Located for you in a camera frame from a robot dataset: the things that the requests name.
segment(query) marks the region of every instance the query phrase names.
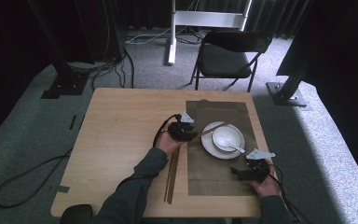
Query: black stand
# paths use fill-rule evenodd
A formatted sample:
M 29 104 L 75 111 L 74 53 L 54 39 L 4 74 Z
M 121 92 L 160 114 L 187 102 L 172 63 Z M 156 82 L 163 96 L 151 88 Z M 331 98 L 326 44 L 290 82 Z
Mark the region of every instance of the black stand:
M 42 99 L 58 99 L 60 95 L 81 95 L 88 80 L 89 74 L 76 74 L 67 64 L 57 38 L 54 36 L 50 24 L 46 19 L 42 7 L 38 4 L 38 0 L 28 0 L 34 15 L 36 16 L 40 27 L 48 40 L 50 49 L 50 58 L 52 64 L 57 71 L 57 77 L 49 91 L 45 91 Z

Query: metal stand base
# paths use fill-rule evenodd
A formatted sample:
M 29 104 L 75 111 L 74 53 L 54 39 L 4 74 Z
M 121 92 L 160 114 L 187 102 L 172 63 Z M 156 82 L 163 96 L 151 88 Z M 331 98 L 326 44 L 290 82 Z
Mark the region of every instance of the metal stand base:
M 41 99 L 58 99 L 60 95 L 81 95 L 89 79 L 89 74 L 77 75 L 71 84 L 64 84 L 57 76 L 48 91 L 44 91 Z
M 271 94 L 272 100 L 274 101 L 275 105 L 300 106 L 302 109 L 312 110 L 309 104 L 304 100 L 299 90 L 296 90 L 295 94 L 293 94 L 293 96 L 288 100 L 283 100 L 280 97 L 278 97 L 279 95 L 278 91 L 281 90 L 283 84 L 284 83 L 279 83 L 279 82 L 266 83 L 267 88 L 269 90 L 269 94 Z

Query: white plate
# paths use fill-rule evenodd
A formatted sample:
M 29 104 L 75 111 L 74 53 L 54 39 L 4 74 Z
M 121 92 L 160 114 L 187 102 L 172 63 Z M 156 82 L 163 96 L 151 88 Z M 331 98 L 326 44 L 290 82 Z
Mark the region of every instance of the white plate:
M 233 147 L 222 147 L 217 144 L 216 140 L 226 139 L 231 145 L 239 147 L 241 145 L 241 132 L 238 132 L 232 127 L 223 126 L 213 131 L 212 140 L 214 144 L 223 151 L 235 151 Z
M 223 123 L 223 121 L 217 121 L 217 122 L 214 122 L 214 123 L 210 123 L 204 128 L 203 132 L 212 129 L 212 128 L 216 127 L 217 125 L 221 124 L 221 123 Z M 232 125 L 232 124 L 228 124 L 228 127 L 231 127 L 235 131 L 240 133 L 240 136 L 241 136 L 241 145 L 240 145 L 240 147 L 244 148 L 245 147 L 245 139 L 243 138 L 243 134 L 241 133 L 241 131 L 237 127 Z M 241 153 L 239 151 L 237 151 L 237 150 L 232 151 L 232 152 L 227 152 L 227 151 L 223 151 L 222 149 L 218 148 L 213 143 L 212 135 L 213 135 L 213 132 L 207 133 L 207 134 L 205 134 L 205 135 L 203 135 L 201 137 L 202 145 L 205 147 L 205 149 L 211 155 L 215 156 L 216 158 L 223 159 L 223 160 L 230 160 L 230 159 L 234 159 L 234 158 L 237 158 L 237 157 L 240 156 Z

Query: white bowl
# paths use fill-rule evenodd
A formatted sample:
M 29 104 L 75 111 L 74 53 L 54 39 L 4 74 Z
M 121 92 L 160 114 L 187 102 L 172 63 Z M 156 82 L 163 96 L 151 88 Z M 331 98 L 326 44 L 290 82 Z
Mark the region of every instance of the white bowl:
M 229 126 L 223 126 L 220 128 L 217 128 L 213 131 L 212 134 L 213 143 L 220 149 L 224 151 L 235 151 L 236 149 L 233 147 L 222 147 L 219 144 L 217 144 L 217 139 L 226 139 L 231 145 L 240 147 L 241 146 L 241 133 L 238 133 L 237 130 L 229 127 Z

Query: black chair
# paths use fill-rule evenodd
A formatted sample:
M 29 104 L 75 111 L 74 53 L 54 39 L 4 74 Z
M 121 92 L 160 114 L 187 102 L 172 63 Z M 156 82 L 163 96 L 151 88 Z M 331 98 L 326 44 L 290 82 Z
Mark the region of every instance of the black chair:
M 272 36 L 265 32 L 244 32 L 235 30 L 217 30 L 209 32 L 202 40 L 199 56 L 194 66 L 189 85 L 196 78 L 199 89 L 200 78 L 239 78 L 250 77 L 248 92 L 252 88 L 258 57 L 267 51 Z M 245 52 L 256 55 L 248 61 Z

